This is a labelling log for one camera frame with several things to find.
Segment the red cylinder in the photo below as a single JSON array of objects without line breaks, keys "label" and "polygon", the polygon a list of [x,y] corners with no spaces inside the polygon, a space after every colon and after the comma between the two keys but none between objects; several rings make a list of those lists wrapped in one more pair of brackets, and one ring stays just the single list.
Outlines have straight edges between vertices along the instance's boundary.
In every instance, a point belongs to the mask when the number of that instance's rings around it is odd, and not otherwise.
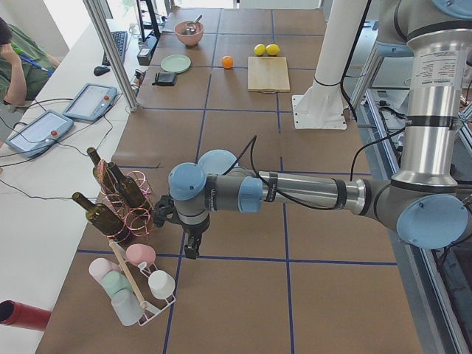
[{"label": "red cylinder", "polygon": [[0,325],[44,331],[51,311],[6,300],[0,303]]}]

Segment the spoon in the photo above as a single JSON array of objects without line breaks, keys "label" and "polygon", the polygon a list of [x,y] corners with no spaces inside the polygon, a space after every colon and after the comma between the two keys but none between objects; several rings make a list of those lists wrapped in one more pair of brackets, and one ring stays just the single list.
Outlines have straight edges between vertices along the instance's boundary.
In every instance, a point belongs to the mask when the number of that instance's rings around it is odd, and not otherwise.
[{"label": "spoon", "polygon": [[181,34],[182,35],[194,35],[195,32],[197,32],[196,24],[201,20],[202,17],[203,17],[203,15],[199,15],[195,20],[189,22],[188,24],[185,24],[185,27],[182,30]]}]

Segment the tablet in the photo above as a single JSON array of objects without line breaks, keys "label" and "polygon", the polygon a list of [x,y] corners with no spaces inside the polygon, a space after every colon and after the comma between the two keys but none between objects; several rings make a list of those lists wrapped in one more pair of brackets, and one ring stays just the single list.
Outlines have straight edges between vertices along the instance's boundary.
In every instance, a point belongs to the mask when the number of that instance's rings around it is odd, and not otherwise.
[{"label": "tablet", "polygon": [[116,87],[87,83],[69,103],[63,115],[73,120],[95,122],[112,104],[117,92]]},{"label": "tablet", "polygon": [[73,125],[74,122],[70,118],[58,112],[46,111],[7,139],[6,144],[26,157],[34,157],[41,155]]}]

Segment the person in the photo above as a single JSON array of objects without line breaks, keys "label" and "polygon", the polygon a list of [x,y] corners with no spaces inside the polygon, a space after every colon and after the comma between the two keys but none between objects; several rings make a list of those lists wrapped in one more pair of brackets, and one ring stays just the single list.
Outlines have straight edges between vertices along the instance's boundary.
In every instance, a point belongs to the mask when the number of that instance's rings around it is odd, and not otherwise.
[{"label": "person", "polygon": [[58,66],[56,58],[0,18],[0,100],[17,106],[34,100]]}]

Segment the green shirt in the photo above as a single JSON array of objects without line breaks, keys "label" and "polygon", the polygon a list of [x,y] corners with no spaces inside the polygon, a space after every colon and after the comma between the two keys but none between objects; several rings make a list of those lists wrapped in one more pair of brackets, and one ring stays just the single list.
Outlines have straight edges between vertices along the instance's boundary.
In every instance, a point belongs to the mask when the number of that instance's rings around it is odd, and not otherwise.
[{"label": "green shirt", "polygon": [[[23,49],[24,53],[32,58],[36,63],[46,69],[54,69],[54,66],[49,61],[45,51],[39,47],[29,36],[24,34],[19,28],[9,24],[8,27],[12,30],[12,42]],[[21,62],[23,66],[24,78],[27,82],[27,97],[26,101],[34,100],[44,84],[49,79],[47,73],[43,70],[35,68],[29,63]],[[12,66],[2,56],[0,56],[0,100],[3,101],[5,95],[10,87],[10,79],[12,76]]]}]

